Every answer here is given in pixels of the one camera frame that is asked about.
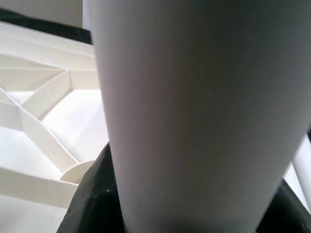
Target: white lattice structure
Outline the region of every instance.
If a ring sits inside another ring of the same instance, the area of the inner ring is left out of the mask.
[[[0,23],[0,232],[56,232],[107,142],[93,47]]]

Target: white cylinder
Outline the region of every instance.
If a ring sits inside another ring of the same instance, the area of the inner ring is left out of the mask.
[[[128,232],[252,232],[311,120],[311,2],[89,3]]]

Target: white panel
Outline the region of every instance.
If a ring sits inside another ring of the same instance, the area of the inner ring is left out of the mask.
[[[22,131],[0,127],[0,167],[47,179],[61,171]]]
[[[22,130],[19,107],[0,101],[0,126]]]
[[[60,180],[79,184],[85,172],[93,165],[93,163],[94,160],[86,161],[69,168],[64,172]]]
[[[0,206],[2,233],[55,233],[67,211],[8,196],[0,196]]]
[[[35,90],[60,69],[0,69],[0,86],[6,91]]]
[[[17,104],[25,102],[34,91],[7,91],[6,92]]]
[[[62,172],[77,164],[77,161],[40,121],[23,109],[20,109],[20,115],[25,133]]]
[[[1,31],[0,41],[1,52],[12,56],[67,69],[96,69],[95,59],[91,56],[11,37]]]
[[[38,62],[0,53],[0,68],[53,68]]]
[[[100,90],[74,90],[42,123],[79,161],[94,160],[108,142]]]
[[[0,168],[0,195],[68,208],[76,184],[53,181]]]
[[[296,175],[296,172],[295,172],[295,169],[292,163],[290,163],[290,165],[288,166],[283,177],[286,180],[287,184],[291,187],[293,192],[296,194],[296,196],[299,198],[303,206],[310,212],[305,195],[303,194],[301,185],[299,183],[299,180],[297,178],[297,175]]]
[[[82,43],[76,40],[70,40],[67,38],[38,32],[31,29],[25,29],[23,27],[2,22],[0,22],[0,32],[13,37],[33,41],[38,44],[43,44],[49,47],[72,51],[74,53],[94,57],[94,47],[92,45]]]
[[[14,104],[14,102],[7,96],[7,94],[1,87],[0,87],[0,101],[4,103]]]
[[[311,208],[311,144],[307,135],[298,148],[293,165],[308,206]]]
[[[70,91],[69,73],[65,71],[41,86],[22,107],[36,118],[41,118]]]
[[[73,89],[100,89],[97,70],[70,70]]]

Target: white floor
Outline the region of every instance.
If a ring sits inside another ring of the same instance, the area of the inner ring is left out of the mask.
[[[0,195],[1,233],[55,233],[67,209]]]
[[[79,161],[94,160],[108,143],[100,90],[73,90],[42,123]]]
[[[27,100],[34,91],[10,91],[8,94],[17,102],[17,103],[23,103],[25,100]]]
[[[0,167],[47,179],[59,179],[60,170],[22,131],[0,126]]]
[[[286,180],[287,184],[291,187],[291,189],[294,191],[296,196],[299,198],[301,203],[304,205],[304,207],[310,211],[306,198],[303,194],[303,191],[300,186],[299,179],[297,177],[295,168],[293,166],[293,163],[290,163],[289,167],[287,168],[285,174],[284,174],[284,179]]]

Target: white rod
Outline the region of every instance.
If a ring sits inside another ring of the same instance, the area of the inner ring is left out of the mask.
[[[89,6],[128,232],[253,232],[310,123],[311,2]]]
[[[0,167],[0,195],[68,208],[77,185]]]

